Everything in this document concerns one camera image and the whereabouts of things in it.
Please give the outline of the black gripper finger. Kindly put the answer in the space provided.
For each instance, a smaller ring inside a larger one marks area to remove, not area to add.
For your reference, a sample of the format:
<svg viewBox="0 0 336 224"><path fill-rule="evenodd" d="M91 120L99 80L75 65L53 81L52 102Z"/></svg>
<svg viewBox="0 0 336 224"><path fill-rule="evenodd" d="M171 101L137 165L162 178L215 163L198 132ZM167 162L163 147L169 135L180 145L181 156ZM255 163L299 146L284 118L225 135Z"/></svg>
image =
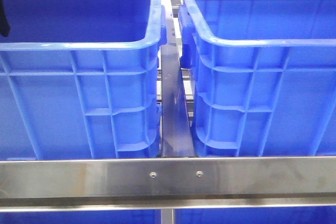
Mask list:
<svg viewBox="0 0 336 224"><path fill-rule="evenodd" d="M1 19L0 19L0 22L1 22L1 35L3 37L8 37L9 32L10 32L10 25L9 25L7 17L6 17L3 1L4 0L1 0L1 5L0 5L0 8L1 8L1 12L0 12L0 15L1 15Z"/></svg>

